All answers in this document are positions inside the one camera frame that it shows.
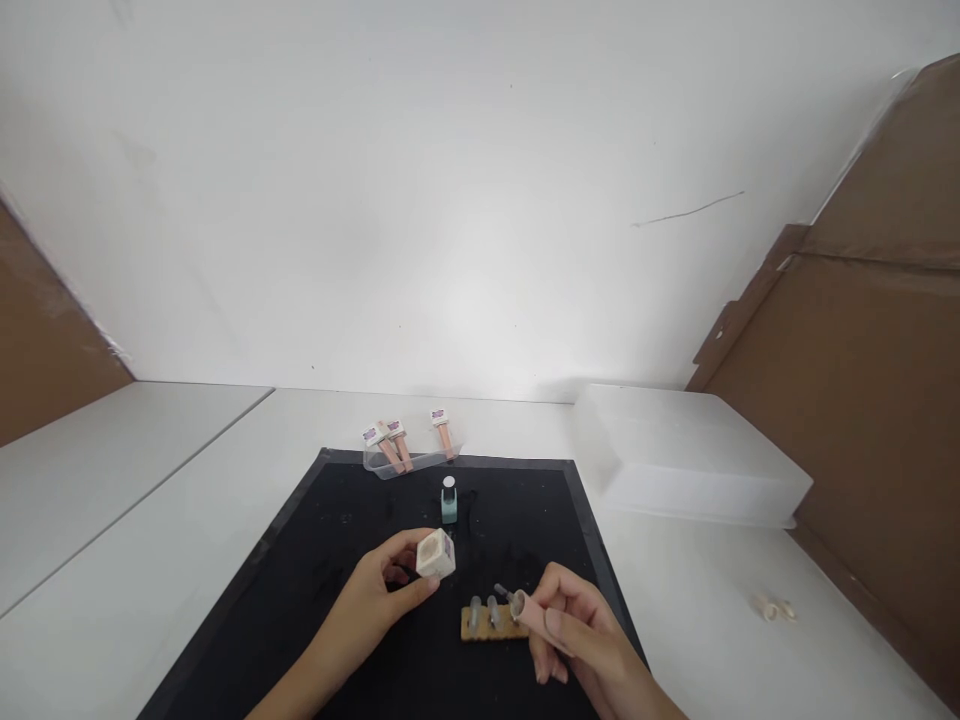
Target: forearm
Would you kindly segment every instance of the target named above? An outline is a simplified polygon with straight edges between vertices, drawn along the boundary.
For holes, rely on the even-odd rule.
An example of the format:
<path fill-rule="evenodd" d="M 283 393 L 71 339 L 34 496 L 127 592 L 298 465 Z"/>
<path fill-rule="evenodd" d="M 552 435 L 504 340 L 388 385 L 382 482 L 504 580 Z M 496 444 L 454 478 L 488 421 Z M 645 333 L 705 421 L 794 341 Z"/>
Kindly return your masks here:
<path fill-rule="evenodd" d="M 342 673 L 314 640 L 247 720 L 308 720 L 343 684 Z"/>

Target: white wall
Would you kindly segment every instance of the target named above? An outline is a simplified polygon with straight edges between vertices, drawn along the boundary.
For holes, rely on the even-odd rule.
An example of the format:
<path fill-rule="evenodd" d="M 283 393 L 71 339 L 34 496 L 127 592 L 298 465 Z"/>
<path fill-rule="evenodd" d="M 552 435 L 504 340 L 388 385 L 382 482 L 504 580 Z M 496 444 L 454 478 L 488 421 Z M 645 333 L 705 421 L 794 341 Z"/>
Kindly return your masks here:
<path fill-rule="evenodd" d="M 141 379 L 676 386 L 957 50 L 952 0 L 6 0 L 0 181 Z"/>

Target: fingernail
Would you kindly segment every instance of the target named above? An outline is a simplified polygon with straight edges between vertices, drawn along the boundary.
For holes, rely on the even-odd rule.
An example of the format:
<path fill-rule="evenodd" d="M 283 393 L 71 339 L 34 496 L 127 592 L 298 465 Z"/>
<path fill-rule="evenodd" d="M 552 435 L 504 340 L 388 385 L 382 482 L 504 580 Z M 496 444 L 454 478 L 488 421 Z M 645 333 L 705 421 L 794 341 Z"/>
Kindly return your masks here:
<path fill-rule="evenodd" d="M 547 631 L 553 635 L 557 640 L 560 639 L 560 611 L 556 608 L 547 608 L 546 613 L 544 613 L 544 623 L 547 626 Z"/>

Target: clear plastic container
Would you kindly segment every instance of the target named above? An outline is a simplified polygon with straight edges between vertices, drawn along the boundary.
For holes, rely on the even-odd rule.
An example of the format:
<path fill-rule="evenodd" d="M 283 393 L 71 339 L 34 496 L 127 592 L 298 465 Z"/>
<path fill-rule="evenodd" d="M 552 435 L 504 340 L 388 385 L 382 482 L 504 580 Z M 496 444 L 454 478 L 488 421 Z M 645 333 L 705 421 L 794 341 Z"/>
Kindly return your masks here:
<path fill-rule="evenodd" d="M 400 419 L 403 421 L 404 428 L 407 429 L 404 440 L 407 441 L 410 460 L 413 462 L 413 470 L 410 472 L 423 470 L 423 468 L 432 465 L 439 465 L 447 460 L 455 459 L 460 455 L 460 448 L 463 447 L 463 441 L 454 434 L 453 430 L 450 431 L 451 448 L 450 457 L 448 458 L 447 452 L 443 449 L 443 443 L 440 440 L 440 432 L 433 427 L 433 425 L 428 424 L 426 427 L 411 427 L 411 425 L 415 425 L 416 423 L 408 423 L 405 418 Z M 363 449 L 363 466 L 370 472 L 376 473 L 377 477 L 381 480 L 390 480 L 401 474 L 410 474 L 409 472 L 403 472 L 402 462 L 391 465 L 386 455 L 380 452 L 380 448 L 376 445 Z"/>

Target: black mat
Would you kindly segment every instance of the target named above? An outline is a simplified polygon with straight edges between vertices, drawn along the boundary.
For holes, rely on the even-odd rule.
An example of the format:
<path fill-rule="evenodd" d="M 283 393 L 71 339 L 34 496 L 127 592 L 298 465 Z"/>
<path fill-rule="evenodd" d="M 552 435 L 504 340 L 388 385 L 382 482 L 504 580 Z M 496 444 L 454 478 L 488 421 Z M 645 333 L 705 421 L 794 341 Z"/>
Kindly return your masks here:
<path fill-rule="evenodd" d="M 379 480 L 322 450 L 140 718 L 242 718 L 296 660 L 357 560 L 395 532 L 440 525 L 459 494 L 457 571 L 387 634 L 319 717 L 595 717 L 576 680 L 537 685 L 525 641 L 460 642 L 460 608 L 500 582 L 532 592 L 547 562 L 597 584 L 643 657 L 571 461 L 457 458 Z"/>

